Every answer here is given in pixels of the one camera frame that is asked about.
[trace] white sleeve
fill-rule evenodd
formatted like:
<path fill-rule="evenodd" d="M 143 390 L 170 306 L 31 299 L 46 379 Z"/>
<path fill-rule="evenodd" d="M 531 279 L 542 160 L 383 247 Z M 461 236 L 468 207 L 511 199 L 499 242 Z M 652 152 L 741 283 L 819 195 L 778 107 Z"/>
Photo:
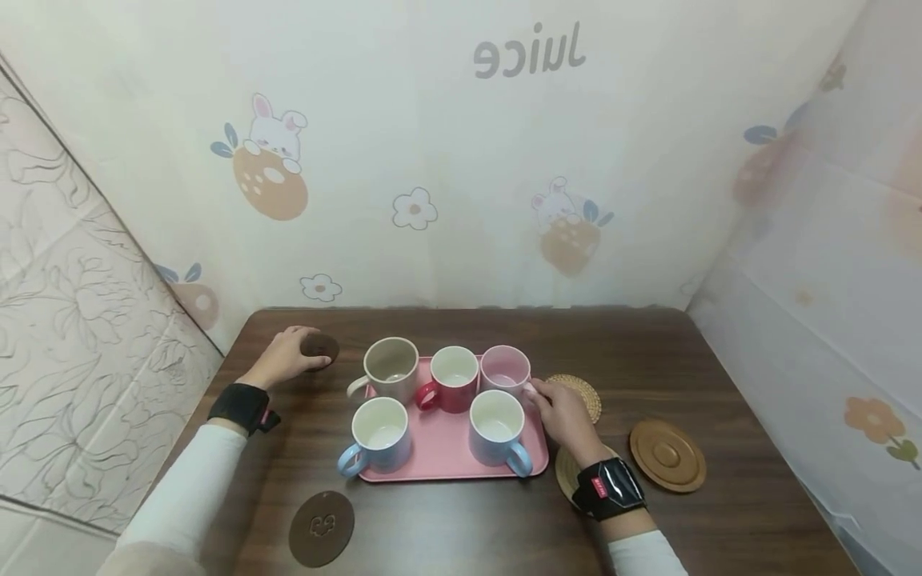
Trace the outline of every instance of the white sleeve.
<path fill-rule="evenodd" d="M 115 547 L 152 542 L 198 559 L 246 440 L 221 426 L 199 428 Z"/>
<path fill-rule="evenodd" d="M 618 576 L 688 576 L 658 530 L 609 542 L 609 554 Z"/>

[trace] mug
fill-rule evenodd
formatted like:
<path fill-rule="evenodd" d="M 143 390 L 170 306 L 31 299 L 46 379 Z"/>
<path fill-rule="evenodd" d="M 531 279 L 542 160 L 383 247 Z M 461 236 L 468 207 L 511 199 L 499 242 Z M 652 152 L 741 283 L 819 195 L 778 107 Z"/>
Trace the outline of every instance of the mug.
<path fill-rule="evenodd" d="M 480 389 L 502 390 L 522 399 L 523 390 L 531 385 L 531 362 L 522 350 L 511 346 L 494 346 L 480 357 Z"/>
<path fill-rule="evenodd" d="M 406 338 L 391 336 L 378 340 L 365 352 L 362 366 L 365 375 L 349 385 L 346 396 L 371 386 L 379 396 L 396 398 L 400 404 L 413 399 L 416 392 L 416 369 L 420 352 Z"/>
<path fill-rule="evenodd" d="M 524 427 L 525 410 L 514 396 L 502 390 L 481 392 L 470 405 L 470 452 L 481 464 L 507 464 L 524 478 L 532 471 L 531 458 L 519 441 Z"/>
<path fill-rule="evenodd" d="M 352 417 L 352 438 L 355 443 L 337 462 L 341 475 L 352 478 L 369 466 L 381 474 L 395 472 L 407 463 L 412 449 L 407 409 L 394 398 L 370 399 Z"/>
<path fill-rule="evenodd" d="M 423 384 L 413 395 L 420 410 L 436 406 L 445 412 L 467 412 L 477 395 L 480 365 L 467 348 L 449 346 L 435 353 L 429 364 L 432 381 Z"/>

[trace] coaster in hand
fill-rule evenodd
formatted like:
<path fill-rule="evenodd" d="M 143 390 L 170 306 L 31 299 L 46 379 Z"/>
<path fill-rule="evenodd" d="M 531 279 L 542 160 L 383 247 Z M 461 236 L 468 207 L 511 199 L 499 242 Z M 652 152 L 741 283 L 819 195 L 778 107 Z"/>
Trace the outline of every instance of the coaster in hand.
<path fill-rule="evenodd" d="M 301 353 L 304 356 L 330 357 L 330 363 L 326 366 L 307 370 L 309 372 L 318 372 L 325 368 L 329 368 L 333 365 L 333 362 L 337 361 L 337 356 L 339 356 L 339 343 L 333 336 L 326 335 L 322 332 L 314 332 L 309 334 L 304 338 L 304 341 L 301 342 Z"/>
<path fill-rule="evenodd" d="M 570 374 L 554 374 L 549 376 L 547 382 L 559 382 L 568 388 L 573 388 L 583 397 L 583 402 L 585 402 L 586 409 L 589 410 L 592 423 L 598 422 L 599 417 L 602 416 L 602 400 L 598 397 L 596 389 L 589 385 L 589 382 Z"/>
<path fill-rule="evenodd" d="M 606 446 L 605 449 L 611 452 L 612 458 L 617 456 L 617 453 L 608 446 Z M 573 493 L 579 487 L 579 484 L 576 482 L 576 477 L 579 476 L 579 473 L 582 471 L 579 464 L 577 464 L 576 460 L 573 458 L 573 455 L 570 454 L 566 448 L 561 447 L 557 451 L 557 460 L 554 461 L 554 472 L 557 474 L 557 485 L 561 487 L 563 496 L 566 496 L 571 504 L 573 504 Z"/>
<path fill-rule="evenodd" d="M 673 492 L 694 492 L 707 476 L 698 445 L 662 420 L 644 420 L 631 430 L 631 454 L 648 478 Z"/>
<path fill-rule="evenodd" d="M 295 512 L 289 548 L 303 566 L 319 568 L 335 560 L 355 527 L 352 503 L 339 492 L 314 494 Z"/>

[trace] light blue mug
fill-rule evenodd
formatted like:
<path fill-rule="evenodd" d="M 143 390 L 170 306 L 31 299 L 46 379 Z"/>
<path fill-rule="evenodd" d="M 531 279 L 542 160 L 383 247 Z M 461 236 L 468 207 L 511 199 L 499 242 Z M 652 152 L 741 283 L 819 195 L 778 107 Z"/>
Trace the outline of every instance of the light blue mug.
<path fill-rule="evenodd" d="M 519 441 L 524 428 L 525 410 L 514 396 L 502 390 L 482 392 L 470 405 L 470 452 L 481 464 L 505 464 L 517 476 L 529 476 L 531 457 Z"/>
<path fill-rule="evenodd" d="M 407 409 L 394 398 L 372 398 L 352 417 L 352 438 L 355 443 L 337 462 L 341 475 L 352 478 L 368 467 L 380 474 L 395 472 L 407 463 L 412 448 Z"/>

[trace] brown coaster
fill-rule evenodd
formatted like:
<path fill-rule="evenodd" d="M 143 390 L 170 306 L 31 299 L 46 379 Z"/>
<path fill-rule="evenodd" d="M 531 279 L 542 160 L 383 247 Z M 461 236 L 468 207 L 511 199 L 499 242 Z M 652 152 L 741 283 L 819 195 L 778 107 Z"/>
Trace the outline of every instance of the brown coaster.
<path fill-rule="evenodd" d="M 608 446 L 605 448 L 611 452 L 612 458 L 617 455 L 615 451 L 611 450 Z M 579 464 L 576 463 L 573 455 L 570 454 L 566 448 L 561 447 L 557 451 L 557 460 L 554 461 L 554 472 L 557 474 L 557 485 L 561 487 L 563 496 L 566 496 L 567 500 L 573 504 L 573 493 L 578 486 L 576 477 L 579 476 L 582 470 L 580 470 Z"/>
<path fill-rule="evenodd" d="M 291 521 L 291 554 L 308 568 L 329 564 L 346 548 L 354 527 L 355 514 L 349 499 L 339 492 L 314 494 Z"/>
<path fill-rule="evenodd" d="M 330 357 L 331 361 L 326 366 L 315 368 L 313 370 L 307 370 L 309 372 L 318 372 L 320 370 L 329 368 L 333 365 L 333 362 L 337 361 L 337 356 L 339 356 L 339 343 L 333 336 L 326 335 L 322 332 L 314 332 L 313 334 L 310 334 L 304 338 L 304 341 L 301 342 L 301 353 L 304 356 Z"/>
<path fill-rule="evenodd" d="M 662 420 L 644 420 L 631 430 L 631 454 L 648 478 L 673 492 L 694 492 L 707 476 L 698 445 Z"/>
<path fill-rule="evenodd" d="M 589 382 L 570 374 L 554 374 L 548 377 L 547 382 L 560 382 L 568 388 L 573 388 L 583 397 L 583 402 L 585 402 L 586 409 L 589 410 L 592 423 L 598 422 L 599 417 L 602 416 L 602 400 L 598 397 L 596 389 L 589 385 Z"/>

